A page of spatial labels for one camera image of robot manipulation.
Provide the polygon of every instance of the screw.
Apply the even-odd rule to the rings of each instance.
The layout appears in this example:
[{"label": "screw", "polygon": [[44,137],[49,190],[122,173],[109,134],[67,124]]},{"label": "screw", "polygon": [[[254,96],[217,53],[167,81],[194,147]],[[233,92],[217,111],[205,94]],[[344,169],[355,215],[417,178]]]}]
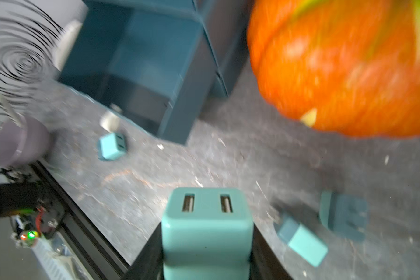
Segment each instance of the screw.
[{"label": "screw", "polygon": [[56,254],[58,254],[58,255],[60,255],[60,256],[64,255],[64,247],[62,247],[62,245],[58,246],[58,247],[55,249],[55,252],[56,252]]},{"label": "screw", "polygon": [[56,219],[51,219],[48,221],[47,225],[51,228],[56,228],[58,226],[58,221],[56,221]]}]

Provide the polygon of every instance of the red wire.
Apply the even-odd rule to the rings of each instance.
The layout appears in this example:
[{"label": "red wire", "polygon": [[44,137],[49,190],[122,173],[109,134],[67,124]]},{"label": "red wire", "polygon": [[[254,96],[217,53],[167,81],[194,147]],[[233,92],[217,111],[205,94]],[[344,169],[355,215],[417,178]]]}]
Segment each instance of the red wire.
[{"label": "red wire", "polygon": [[42,222],[42,215],[43,214],[44,214],[44,210],[40,209],[39,214],[36,216],[36,229],[38,230],[40,236],[42,236],[41,222]]}]

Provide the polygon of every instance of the dark teal block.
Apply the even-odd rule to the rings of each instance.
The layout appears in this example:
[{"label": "dark teal block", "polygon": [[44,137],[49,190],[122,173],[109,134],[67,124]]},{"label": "dark teal block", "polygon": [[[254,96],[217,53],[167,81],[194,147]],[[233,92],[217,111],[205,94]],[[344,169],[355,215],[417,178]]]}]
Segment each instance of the dark teal block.
[{"label": "dark teal block", "polygon": [[350,194],[324,191],[321,196],[319,220],[339,236],[361,242],[368,223],[367,202]]},{"label": "dark teal block", "polygon": [[274,228],[279,238],[312,266],[318,267],[328,253],[324,241],[287,213]]}]

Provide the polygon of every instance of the teal toy block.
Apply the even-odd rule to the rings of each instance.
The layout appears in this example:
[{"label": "teal toy block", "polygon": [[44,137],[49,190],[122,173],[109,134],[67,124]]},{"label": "teal toy block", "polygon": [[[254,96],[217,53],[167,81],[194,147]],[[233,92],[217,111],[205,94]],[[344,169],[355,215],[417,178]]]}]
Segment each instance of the teal toy block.
[{"label": "teal toy block", "polygon": [[185,144],[207,96],[228,97],[249,53],[250,0],[83,0],[58,77],[147,133]]},{"label": "teal toy block", "polygon": [[328,247],[319,237],[287,213],[282,214],[280,224],[274,223],[274,228],[284,243],[314,267],[328,253]]},{"label": "teal toy block", "polygon": [[319,221],[338,236],[362,242],[368,223],[367,201],[350,194],[324,191]]},{"label": "teal toy block", "polygon": [[126,143],[121,133],[110,133],[100,138],[98,157],[101,160],[116,160],[126,154]]},{"label": "teal toy block", "polygon": [[177,188],[162,218],[166,280],[248,280],[253,219],[234,188]]}]

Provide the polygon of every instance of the teal storage box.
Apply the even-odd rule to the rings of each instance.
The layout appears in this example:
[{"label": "teal storage box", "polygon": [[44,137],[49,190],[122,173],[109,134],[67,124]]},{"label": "teal storage box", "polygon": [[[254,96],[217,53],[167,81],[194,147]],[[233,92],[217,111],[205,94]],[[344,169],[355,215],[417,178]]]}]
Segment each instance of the teal storage box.
[{"label": "teal storage box", "polygon": [[116,160],[126,154],[126,143],[120,133],[109,133],[100,138],[98,157],[101,160]]},{"label": "teal storage box", "polygon": [[185,144],[215,79],[199,22],[85,2],[83,27],[58,80],[146,132]]},{"label": "teal storage box", "polygon": [[318,267],[328,253],[326,244],[302,223],[287,213],[281,223],[274,223],[279,238],[312,266]]},{"label": "teal storage box", "polygon": [[224,63],[240,30],[246,26],[253,3],[252,0],[87,0],[86,3],[91,1],[199,22],[218,66]]},{"label": "teal storage box", "polygon": [[253,220],[233,188],[177,188],[162,218],[166,280],[248,280]]}]

